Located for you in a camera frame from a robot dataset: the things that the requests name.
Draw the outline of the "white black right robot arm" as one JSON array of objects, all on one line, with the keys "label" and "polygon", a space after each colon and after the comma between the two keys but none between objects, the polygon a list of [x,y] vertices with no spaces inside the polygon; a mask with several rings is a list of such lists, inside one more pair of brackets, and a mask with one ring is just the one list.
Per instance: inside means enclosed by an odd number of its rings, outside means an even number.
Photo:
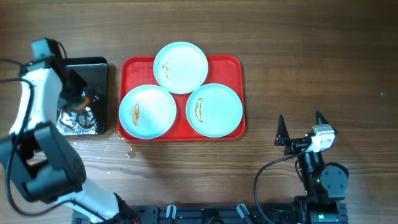
[{"label": "white black right robot arm", "polygon": [[296,156],[305,195],[296,196],[289,210],[279,215],[279,223],[348,223],[348,211],[342,202],[349,172],[336,162],[326,163],[322,152],[332,148],[338,134],[321,112],[316,125],[303,138],[289,136],[283,116],[279,116],[274,144],[284,146],[286,156]]}]

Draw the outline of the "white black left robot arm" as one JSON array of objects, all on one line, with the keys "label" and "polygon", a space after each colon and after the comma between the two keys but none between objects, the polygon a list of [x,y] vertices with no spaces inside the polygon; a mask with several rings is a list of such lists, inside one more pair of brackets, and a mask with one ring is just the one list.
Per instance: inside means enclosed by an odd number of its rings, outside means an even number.
[{"label": "white black left robot arm", "polygon": [[56,127],[57,108],[77,103],[86,84],[66,64],[49,57],[20,65],[19,112],[1,140],[9,204],[25,217],[69,205],[93,223],[142,223],[119,195],[87,179],[81,157]]}]

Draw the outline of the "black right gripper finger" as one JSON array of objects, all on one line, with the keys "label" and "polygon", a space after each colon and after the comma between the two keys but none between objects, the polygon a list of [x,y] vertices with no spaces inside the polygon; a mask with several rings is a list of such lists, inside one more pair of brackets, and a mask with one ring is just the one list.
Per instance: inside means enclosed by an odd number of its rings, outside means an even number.
[{"label": "black right gripper finger", "polygon": [[317,110],[315,113],[315,117],[316,117],[316,123],[317,125],[321,125],[321,124],[328,124],[328,121],[325,119],[325,117],[322,115],[322,113],[320,112],[320,110]]},{"label": "black right gripper finger", "polygon": [[276,140],[289,140],[289,132],[287,130],[287,127],[285,125],[284,117],[280,114],[279,115],[279,120],[278,120],[278,128],[277,128],[277,133],[276,133]]}]

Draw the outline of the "green orange sponge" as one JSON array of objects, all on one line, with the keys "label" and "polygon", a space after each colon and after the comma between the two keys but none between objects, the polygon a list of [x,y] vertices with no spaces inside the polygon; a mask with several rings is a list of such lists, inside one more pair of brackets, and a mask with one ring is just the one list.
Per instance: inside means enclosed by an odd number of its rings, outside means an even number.
[{"label": "green orange sponge", "polygon": [[90,104],[90,99],[87,96],[82,96],[79,100],[75,101],[71,105],[71,109],[75,111],[81,111]]}]

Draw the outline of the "white plate top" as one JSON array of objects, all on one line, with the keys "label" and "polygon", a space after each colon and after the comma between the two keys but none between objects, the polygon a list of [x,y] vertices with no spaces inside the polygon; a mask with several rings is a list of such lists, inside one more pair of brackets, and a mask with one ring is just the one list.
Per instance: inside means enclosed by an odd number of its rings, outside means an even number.
[{"label": "white plate top", "polygon": [[153,73],[157,83],[174,94],[187,94],[204,84],[209,65],[206,55],[189,42],[173,42],[155,56]]}]

